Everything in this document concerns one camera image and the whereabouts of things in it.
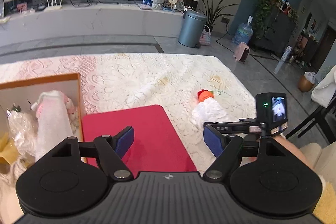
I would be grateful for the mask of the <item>white wifi router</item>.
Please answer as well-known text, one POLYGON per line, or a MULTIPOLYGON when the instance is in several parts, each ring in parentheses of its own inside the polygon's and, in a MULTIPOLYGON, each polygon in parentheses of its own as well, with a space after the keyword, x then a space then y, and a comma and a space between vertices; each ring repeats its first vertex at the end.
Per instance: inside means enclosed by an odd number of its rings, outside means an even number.
POLYGON ((63 0, 46 0, 47 4, 44 11, 54 11, 60 10, 62 8, 62 1, 63 0))

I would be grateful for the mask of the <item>red lidded clear container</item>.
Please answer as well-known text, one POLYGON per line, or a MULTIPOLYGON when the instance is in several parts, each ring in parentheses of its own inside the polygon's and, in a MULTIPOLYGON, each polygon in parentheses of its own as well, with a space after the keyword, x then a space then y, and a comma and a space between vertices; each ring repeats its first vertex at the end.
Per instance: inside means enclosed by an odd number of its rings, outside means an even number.
POLYGON ((117 135, 134 129, 134 142, 122 158, 133 176, 139 172, 195 172, 197 170, 171 121, 160 105, 137 107, 82 118, 83 138, 117 135))

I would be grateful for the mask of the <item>blue metal trash bin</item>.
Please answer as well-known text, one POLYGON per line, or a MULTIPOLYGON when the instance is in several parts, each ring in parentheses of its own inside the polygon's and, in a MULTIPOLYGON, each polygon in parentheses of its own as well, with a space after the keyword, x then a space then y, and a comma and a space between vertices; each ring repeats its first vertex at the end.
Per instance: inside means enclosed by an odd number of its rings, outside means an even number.
POLYGON ((195 48, 201 38, 207 17, 200 12, 187 10, 183 14, 183 25, 178 42, 186 47, 195 48))

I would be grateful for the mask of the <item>orange crochet carrot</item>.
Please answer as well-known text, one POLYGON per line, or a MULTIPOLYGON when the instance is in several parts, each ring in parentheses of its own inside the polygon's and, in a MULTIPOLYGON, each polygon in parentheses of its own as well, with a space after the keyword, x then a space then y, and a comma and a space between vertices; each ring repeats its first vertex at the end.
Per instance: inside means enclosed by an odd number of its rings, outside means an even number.
POLYGON ((213 91, 202 89, 198 91, 197 96, 198 96, 198 102, 201 103, 201 102, 204 102, 208 98, 214 98, 214 93, 213 91))

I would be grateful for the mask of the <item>green potted plant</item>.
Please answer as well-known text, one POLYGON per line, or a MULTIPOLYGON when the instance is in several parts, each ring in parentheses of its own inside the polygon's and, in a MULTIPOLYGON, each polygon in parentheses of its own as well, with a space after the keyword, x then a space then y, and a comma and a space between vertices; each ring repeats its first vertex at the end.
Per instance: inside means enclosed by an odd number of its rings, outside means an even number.
POLYGON ((237 6, 237 3, 225 4, 225 0, 220 0, 217 5, 214 4, 214 0, 200 0, 203 4, 203 9, 199 10, 203 15, 206 16, 206 26, 210 28, 212 32, 214 29, 214 24, 217 19, 221 16, 232 16, 230 13, 223 12, 224 9, 229 7, 237 6))

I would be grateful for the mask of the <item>pink space heater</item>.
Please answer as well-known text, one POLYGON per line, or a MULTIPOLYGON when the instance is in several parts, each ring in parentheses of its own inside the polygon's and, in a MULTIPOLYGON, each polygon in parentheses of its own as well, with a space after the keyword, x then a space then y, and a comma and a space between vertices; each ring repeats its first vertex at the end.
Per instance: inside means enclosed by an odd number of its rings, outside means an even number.
POLYGON ((250 48, 244 42, 241 42, 235 50, 234 58, 236 61, 244 63, 249 55, 250 48))

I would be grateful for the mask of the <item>white lace tablecloth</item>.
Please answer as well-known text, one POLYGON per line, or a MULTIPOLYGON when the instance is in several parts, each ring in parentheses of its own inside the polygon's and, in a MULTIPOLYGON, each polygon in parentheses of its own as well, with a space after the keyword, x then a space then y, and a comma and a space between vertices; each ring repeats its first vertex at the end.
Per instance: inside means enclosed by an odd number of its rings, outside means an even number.
POLYGON ((214 156, 191 122, 197 92, 213 91, 235 118, 253 118, 255 99, 216 57, 158 53, 73 55, 1 65, 1 82, 80 73, 88 114, 161 105, 199 172, 214 156))

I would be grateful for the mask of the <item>white fleece drawstring bag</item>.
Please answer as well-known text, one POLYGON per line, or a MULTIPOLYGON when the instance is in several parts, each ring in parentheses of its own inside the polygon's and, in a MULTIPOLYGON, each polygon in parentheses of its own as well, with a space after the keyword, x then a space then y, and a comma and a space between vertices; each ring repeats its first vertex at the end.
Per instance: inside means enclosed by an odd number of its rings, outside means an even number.
POLYGON ((64 94, 53 90, 40 94, 31 105, 38 120, 35 160, 38 161, 56 145, 69 136, 73 136, 64 94))

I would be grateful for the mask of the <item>clear plastic bag tissue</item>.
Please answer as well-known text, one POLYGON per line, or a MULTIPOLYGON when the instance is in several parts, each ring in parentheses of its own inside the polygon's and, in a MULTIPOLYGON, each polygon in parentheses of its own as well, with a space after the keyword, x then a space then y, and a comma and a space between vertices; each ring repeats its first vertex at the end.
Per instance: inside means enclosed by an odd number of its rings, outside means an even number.
POLYGON ((22 156, 35 157, 37 142, 37 121, 30 113, 23 112, 20 106, 13 105, 7 110, 10 137, 22 156))

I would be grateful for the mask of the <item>orange cardboard box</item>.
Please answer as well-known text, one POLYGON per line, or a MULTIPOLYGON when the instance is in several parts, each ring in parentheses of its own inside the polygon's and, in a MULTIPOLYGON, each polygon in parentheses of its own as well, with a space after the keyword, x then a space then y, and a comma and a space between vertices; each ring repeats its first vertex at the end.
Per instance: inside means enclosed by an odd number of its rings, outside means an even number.
POLYGON ((60 91, 70 98, 77 107, 79 116, 79 130, 76 135, 79 141, 83 140, 81 118, 85 113, 84 103, 80 87, 80 74, 70 73, 58 76, 39 77, 36 79, 20 80, 1 84, 1 133, 10 129, 7 120, 7 110, 13 105, 20 106, 23 112, 30 113, 37 121, 35 112, 31 110, 31 105, 37 101, 40 94, 53 90, 60 91))

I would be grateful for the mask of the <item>pink white crochet pouch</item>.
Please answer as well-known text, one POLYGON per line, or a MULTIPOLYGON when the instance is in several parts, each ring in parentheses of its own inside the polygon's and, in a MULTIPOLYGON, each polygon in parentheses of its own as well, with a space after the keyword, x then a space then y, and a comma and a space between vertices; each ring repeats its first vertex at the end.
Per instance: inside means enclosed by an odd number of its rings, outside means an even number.
POLYGON ((44 96, 32 104, 31 110, 35 111, 36 117, 39 118, 42 114, 42 110, 44 107, 50 107, 50 106, 55 107, 56 104, 60 102, 64 103, 64 107, 61 107, 61 110, 66 109, 72 133, 76 135, 79 130, 78 110, 77 107, 72 102, 72 100, 67 96, 62 97, 44 96))

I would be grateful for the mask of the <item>blue water jug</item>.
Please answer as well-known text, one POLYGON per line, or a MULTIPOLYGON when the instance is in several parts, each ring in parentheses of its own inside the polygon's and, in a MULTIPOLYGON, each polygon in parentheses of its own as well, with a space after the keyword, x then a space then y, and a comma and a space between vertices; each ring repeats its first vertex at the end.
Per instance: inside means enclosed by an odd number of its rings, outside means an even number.
POLYGON ((252 30, 252 20, 253 17, 250 15, 246 23, 239 24, 234 37, 232 38, 232 42, 236 45, 240 43, 246 43, 250 41, 253 30, 252 30))

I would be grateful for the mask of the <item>marble tv console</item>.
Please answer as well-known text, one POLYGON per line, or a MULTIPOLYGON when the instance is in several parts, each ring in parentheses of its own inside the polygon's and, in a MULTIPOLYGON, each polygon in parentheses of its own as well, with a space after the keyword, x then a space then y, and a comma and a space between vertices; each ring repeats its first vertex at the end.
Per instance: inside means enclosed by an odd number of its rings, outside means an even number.
POLYGON ((64 5, 61 9, 14 14, 1 20, 1 46, 67 36, 138 35, 176 38, 180 12, 142 10, 133 4, 64 5))

